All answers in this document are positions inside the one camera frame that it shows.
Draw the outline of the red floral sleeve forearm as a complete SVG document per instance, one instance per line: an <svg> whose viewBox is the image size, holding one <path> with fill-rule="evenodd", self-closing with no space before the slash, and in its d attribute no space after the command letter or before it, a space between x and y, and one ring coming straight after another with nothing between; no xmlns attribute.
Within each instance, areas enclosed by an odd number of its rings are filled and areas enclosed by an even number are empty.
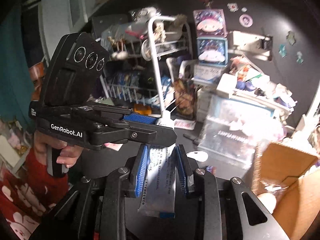
<svg viewBox="0 0 320 240"><path fill-rule="evenodd" d="M47 214L68 192L68 176L48 174L33 149L25 159L26 172L15 177L7 168L1 171L1 212L19 239L29 239Z"/></svg>

